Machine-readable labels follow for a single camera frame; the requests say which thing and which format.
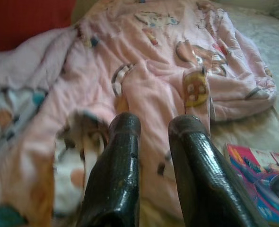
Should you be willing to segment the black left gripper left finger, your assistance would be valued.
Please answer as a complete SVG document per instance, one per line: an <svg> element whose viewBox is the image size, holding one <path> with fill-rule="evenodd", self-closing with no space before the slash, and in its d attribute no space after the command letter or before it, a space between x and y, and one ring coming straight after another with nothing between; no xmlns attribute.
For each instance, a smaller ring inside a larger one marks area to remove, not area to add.
<svg viewBox="0 0 279 227"><path fill-rule="evenodd" d="M139 118L116 116L94 165L79 213L81 227L137 227L140 212Z"/></svg>

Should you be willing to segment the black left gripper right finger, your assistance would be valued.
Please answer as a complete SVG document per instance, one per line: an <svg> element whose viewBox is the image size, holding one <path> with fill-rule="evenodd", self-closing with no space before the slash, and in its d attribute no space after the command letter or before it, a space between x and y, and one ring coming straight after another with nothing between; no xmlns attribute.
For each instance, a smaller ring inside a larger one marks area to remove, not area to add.
<svg viewBox="0 0 279 227"><path fill-rule="evenodd" d="M268 226L197 117L175 117L168 136L185 226Z"/></svg>

